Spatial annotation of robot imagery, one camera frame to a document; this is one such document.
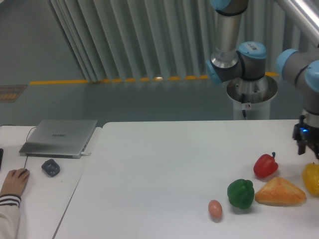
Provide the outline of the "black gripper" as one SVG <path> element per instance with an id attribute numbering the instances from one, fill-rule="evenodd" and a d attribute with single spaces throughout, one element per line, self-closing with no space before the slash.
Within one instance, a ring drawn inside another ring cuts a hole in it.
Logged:
<path id="1" fill-rule="evenodd" d="M 292 138 L 297 142 L 298 155 L 304 154 L 306 147 L 319 148 L 319 129 L 307 124 L 305 115 L 299 117 L 299 122 L 294 126 Z"/>

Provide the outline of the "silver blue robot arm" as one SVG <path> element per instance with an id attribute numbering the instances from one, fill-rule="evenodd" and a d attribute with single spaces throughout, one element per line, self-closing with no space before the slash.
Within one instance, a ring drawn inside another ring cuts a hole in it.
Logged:
<path id="1" fill-rule="evenodd" d="M 248 7 L 246 0 L 213 0 L 218 14 L 217 40 L 206 70 L 214 83 L 227 82 L 227 94 L 233 102 L 236 120 L 267 119 L 270 102 L 275 97 L 276 81 L 266 75 L 267 52 L 255 41 L 237 45 L 241 16 Z M 283 51 L 277 58 L 278 74 L 294 85 L 304 97 L 304 109 L 294 126 L 293 139 L 298 154 L 307 148 L 319 152 L 319 50 Z"/>

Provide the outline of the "white striped sleeve forearm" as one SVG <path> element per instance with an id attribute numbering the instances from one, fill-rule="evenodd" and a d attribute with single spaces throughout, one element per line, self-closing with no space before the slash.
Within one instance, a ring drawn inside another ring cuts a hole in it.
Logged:
<path id="1" fill-rule="evenodd" d="M 21 197 L 3 195 L 0 197 L 0 238 L 15 239 L 20 219 Z"/>

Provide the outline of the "person's hand on mouse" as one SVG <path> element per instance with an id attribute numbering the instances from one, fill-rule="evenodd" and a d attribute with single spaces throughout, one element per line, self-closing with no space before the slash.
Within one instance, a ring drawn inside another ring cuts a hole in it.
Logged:
<path id="1" fill-rule="evenodd" d="M 29 175 L 29 170 L 24 168 L 9 171 L 2 185 L 0 195 L 14 195 L 21 197 L 27 185 Z"/>

